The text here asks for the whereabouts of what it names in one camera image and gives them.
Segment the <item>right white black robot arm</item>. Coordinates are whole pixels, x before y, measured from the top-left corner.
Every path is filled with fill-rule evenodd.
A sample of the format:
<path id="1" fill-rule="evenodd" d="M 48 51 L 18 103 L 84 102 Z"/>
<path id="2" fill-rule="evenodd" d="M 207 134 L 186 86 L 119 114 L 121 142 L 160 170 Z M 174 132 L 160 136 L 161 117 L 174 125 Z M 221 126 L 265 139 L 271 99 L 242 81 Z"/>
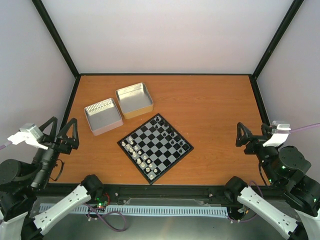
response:
<path id="1" fill-rule="evenodd" d="M 290 124 L 273 121 L 262 124 L 261 135 L 254 135 L 237 123 L 236 147 L 244 146 L 246 155 L 255 155 L 272 189 L 280 191 L 285 202 L 298 214 L 296 220 L 267 202 L 241 178 L 233 176 L 224 186 L 224 194 L 253 210 L 268 222 L 285 240 L 318 240 L 320 238 L 320 184 L 307 176 L 311 163 L 292 145 L 283 146 L 294 133 Z"/>

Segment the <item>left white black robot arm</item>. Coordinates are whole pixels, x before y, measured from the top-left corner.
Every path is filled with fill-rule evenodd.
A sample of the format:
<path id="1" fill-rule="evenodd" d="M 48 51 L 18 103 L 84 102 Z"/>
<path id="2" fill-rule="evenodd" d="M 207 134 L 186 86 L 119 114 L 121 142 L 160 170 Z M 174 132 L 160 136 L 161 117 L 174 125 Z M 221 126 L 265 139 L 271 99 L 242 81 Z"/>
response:
<path id="1" fill-rule="evenodd" d="M 99 201 L 104 185 L 90 174 L 67 196 L 48 210 L 31 217 L 39 192 L 42 192 L 57 166 L 60 154 L 69 155 L 78 149 L 78 121 L 72 118 L 60 131 L 58 119 L 51 117 L 41 126 L 27 123 L 9 136 L 10 145 L 26 143 L 37 148 L 31 163 L 7 159 L 0 164 L 0 238 L 2 240 L 41 240 L 60 220 L 88 201 Z"/>

